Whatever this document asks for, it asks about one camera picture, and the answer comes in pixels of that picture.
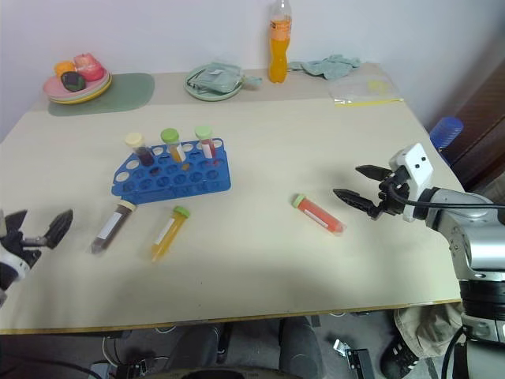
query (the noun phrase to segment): white wall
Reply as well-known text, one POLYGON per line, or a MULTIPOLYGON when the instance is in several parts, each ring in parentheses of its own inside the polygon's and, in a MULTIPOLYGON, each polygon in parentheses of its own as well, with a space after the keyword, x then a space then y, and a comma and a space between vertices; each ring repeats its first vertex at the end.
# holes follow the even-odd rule
MULTIPOLYGON (((267 65, 272 0, 2 0, 0 141, 52 66, 92 52, 114 73, 187 71, 221 58, 267 65)), ((289 56, 382 64, 429 124, 505 14, 503 0, 291 0, 289 56)))

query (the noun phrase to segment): sneaker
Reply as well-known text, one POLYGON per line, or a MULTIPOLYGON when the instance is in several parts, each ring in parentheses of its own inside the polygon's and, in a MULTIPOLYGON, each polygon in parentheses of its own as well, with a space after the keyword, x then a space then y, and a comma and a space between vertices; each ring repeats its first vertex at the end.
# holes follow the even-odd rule
POLYGON ((397 336, 380 359, 380 370, 387 379, 402 379, 419 363, 401 336, 397 336))

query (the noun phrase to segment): orange juice bottle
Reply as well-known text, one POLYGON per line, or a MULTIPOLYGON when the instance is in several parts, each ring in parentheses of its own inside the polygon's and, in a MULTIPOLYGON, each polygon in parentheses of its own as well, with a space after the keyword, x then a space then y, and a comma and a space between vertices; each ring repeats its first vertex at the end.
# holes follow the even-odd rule
POLYGON ((282 83, 287 75, 286 51, 291 38, 291 7, 289 0, 276 0, 270 17, 271 61, 268 77, 272 83, 282 83))

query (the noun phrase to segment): wire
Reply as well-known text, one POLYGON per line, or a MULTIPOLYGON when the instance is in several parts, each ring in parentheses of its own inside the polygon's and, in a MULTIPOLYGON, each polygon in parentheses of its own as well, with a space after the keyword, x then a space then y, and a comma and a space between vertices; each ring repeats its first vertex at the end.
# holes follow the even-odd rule
POLYGON ((5 375, 9 375, 10 373, 12 373, 14 370, 17 370, 18 368, 19 368, 19 366, 14 366, 14 367, 11 367, 10 369, 2 371, 0 373, 0 377, 4 377, 5 375))
POLYGON ((118 339, 114 338, 114 355, 116 356, 116 361, 118 361, 118 363, 120 365, 124 365, 122 360, 119 358, 117 342, 118 342, 118 339))
POLYGON ((156 330, 159 334, 167 334, 167 333, 173 332, 176 328, 177 328, 177 326, 173 326, 172 328, 170 328, 170 329, 168 329, 168 330, 159 330, 158 328, 155 328, 155 330, 156 330))
POLYGON ((103 357, 110 363, 113 367, 118 367, 119 365, 110 357, 109 351, 107 350, 107 345, 105 344, 106 336, 102 338, 102 353, 103 357))
POLYGON ((459 340, 459 337, 461 337, 462 334, 463 334, 463 327, 458 329, 458 331, 452 337, 452 340, 450 341, 449 346, 447 346, 447 351, 445 352, 445 355, 443 357, 441 379, 447 379, 447 369, 449 368, 449 359, 451 359, 451 354, 452 354, 453 349, 455 348, 455 344, 459 340))
POLYGON ((477 204, 477 203, 461 203, 461 204, 456 204, 456 203, 432 203, 429 201, 412 201, 412 200, 407 200, 404 197, 398 195, 395 189, 395 184, 391 183, 389 186, 387 186, 387 191, 395 199, 398 203, 404 204, 404 205, 412 205, 414 207, 420 207, 420 208, 439 208, 439 209, 505 209, 505 204, 489 204, 489 203, 484 203, 484 204, 477 204))
POLYGON ((26 361, 26 362, 40 363, 43 365, 50 365, 50 366, 66 367, 67 369, 76 370, 76 371, 80 371, 82 373, 86 373, 87 375, 91 375, 92 377, 94 377, 96 379, 102 379, 102 377, 100 375, 98 375, 95 371, 91 371, 91 370, 86 369, 84 367, 74 365, 73 363, 67 363, 67 362, 62 362, 62 361, 53 361, 50 359, 38 359, 38 358, 32 358, 32 357, 25 357, 23 355, 15 355, 15 354, 10 354, 10 353, 3 353, 3 354, 8 355, 9 357, 20 359, 22 361, 26 361))

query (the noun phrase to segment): tube label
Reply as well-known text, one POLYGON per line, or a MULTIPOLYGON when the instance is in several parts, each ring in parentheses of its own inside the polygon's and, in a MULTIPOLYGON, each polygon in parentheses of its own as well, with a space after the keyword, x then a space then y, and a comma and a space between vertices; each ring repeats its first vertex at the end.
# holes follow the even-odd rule
POLYGON ((202 150, 204 151, 204 157, 207 159, 214 158, 212 156, 211 146, 209 144, 202 144, 202 150))
POLYGON ((320 226, 328 228, 328 224, 325 223, 322 219, 320 219, 319 217, 317 217, 312 212, 308 211, 307 209, 304 209, 303 213, 306 214, 311 219, 313 219, 314 221, 316 221, 320 226))
POLYGON ((181 144, 177 145, 177 153, 181 157, 181 162, 184 162, 186 160, 186 154, 184 153, 184 150, 182 150, 181 144))
POLYGON ((174 223, 174 218, 170 218, 170 220, 168 220, 168 224, 165 225, 165 227, 163 228, 163 230, 161 231, 161 233, 159 233, 159 236, 158 238, 156 239, 155 241, 155 245, 159 245, 161 240, 163 239, 163 237, 165 237, 165 234, 168 232, 168 230, 170 229, 170 227, 172 226, 172 224, 174 223))
POLYGON ((110 231, 112 231, 112 229, 116 226, 116 223, 118 223, 119 219, 121 219, 121 216, 121 213, 114 212, 107 223, 103 226, 102 230, 98 233, 97 237, 101 239, 107 239, 110 231))

